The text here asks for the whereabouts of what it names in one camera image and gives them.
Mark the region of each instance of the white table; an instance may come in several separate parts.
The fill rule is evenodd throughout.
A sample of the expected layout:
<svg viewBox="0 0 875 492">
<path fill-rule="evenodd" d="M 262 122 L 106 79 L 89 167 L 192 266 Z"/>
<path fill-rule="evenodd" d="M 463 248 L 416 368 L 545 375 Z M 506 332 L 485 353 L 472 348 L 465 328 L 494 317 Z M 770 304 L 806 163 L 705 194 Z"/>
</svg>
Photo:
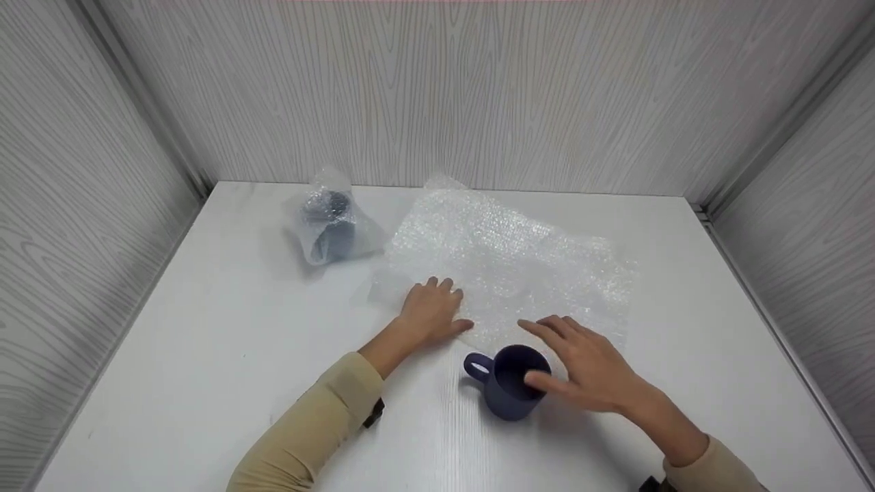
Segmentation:
<svg viewBox="0 0 875 492">
<path fill-rule="evenodd" d="M 223 490 L 239 459 L 338 357 L 393 313 L 368 260 L 299 260 L 283 203 L 300 185 L 222 182 L 180 245 L 38 490 Z M 357 187 L 395 230 L 419 189 Z M 639 261 L 626 357 L 771 490 L 867 490 L 684 200 L 490 192 L 538 220 L 624 242 Z M 637 489 L 658 450 L 610 415 L 545 401 L 508 424 L 482 410 L 454 341 L 389 378 L 380 423 L 320 490 Z"/>
</svg>

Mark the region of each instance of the white wall panel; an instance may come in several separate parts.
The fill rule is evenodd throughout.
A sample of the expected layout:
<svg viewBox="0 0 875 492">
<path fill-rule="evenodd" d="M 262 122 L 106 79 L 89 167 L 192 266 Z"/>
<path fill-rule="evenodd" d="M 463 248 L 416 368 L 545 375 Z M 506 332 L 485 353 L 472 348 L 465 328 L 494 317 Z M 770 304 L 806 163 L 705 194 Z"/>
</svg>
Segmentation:
<svg viewBox="0 0 875 492">
<path fill-rule="evenodd" d="M 875 52 L 715 227 L 875 465 Z"/>
<path fill-rule="evenodd" d="M 198 203 L 65 2 L 0 2 L 0 67 L 0 489 L 20 490 Z"/>
<path fill-rule="evenodd" d="M 701 201 L 868 0 L 106 2 L 213 179 Z"/>
</svg>

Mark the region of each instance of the bubble wrap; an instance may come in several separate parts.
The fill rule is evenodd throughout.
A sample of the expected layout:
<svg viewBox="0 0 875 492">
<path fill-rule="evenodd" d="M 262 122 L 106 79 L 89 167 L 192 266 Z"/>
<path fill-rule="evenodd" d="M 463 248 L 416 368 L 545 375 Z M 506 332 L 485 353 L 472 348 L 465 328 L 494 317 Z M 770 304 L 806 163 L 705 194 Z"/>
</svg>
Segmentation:
<svg viewBox="0 0 875 492">
<path fill-rule="evenodd" d="M 448 178 L 430 179 L 386 244 L 372 292 L 400 306 L 428 277 L 450 277 L 465 292 L 459 317 L 476 322 L 462 335 L 488 355 L 513 343 L 545 347 L 516 325 L 568 314 L 625 345 L 635 265 L 601 237 L 570 235 L 529 219 Z M 556 367 L 553 358 L 551 366 Z"/>
</svg>

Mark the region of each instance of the blue mug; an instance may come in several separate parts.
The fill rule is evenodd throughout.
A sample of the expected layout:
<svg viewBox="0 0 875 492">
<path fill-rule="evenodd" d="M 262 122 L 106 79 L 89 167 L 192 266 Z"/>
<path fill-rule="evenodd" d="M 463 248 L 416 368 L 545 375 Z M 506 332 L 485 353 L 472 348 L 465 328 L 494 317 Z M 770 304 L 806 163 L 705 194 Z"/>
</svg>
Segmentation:
<svg viewBox="0 0 875 492">
<path fill-rule="evenodd" d="M 525 418 L 544 396 L 542 391 L 523 382 L 526 373 L 540 370 L 551 374 L 547 359 L 525 345 L 508 345 L 499 350 L 494 359 L 471 353 L 463 365 L 468 375 L 483 383 L 483 398 L 489 410 L 496 417 L 510 421 Z"/>
</svg>

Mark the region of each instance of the sleeve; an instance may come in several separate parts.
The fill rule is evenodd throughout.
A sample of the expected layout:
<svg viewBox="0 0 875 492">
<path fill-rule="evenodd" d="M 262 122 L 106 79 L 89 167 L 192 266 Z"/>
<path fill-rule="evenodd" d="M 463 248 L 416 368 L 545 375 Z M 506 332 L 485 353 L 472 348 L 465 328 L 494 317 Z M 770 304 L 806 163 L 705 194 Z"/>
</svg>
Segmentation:
<svg viewBox="0 0 875 492">
<path fill-rule="evenodd" d="M 382 385 L 357 352 L 341 357 L 246 453 L 227 491 L 310 490 L 319 470 L 370 415 Z"/>
<path fill-rule="evenodd" d="M 709 437 L 708 449 L 686 467 L 672 467 L 663 460 L 662 468 L 672 487 L 680 492 L 764 491 L 750 468 L 722 442 Z"/>
</svg>

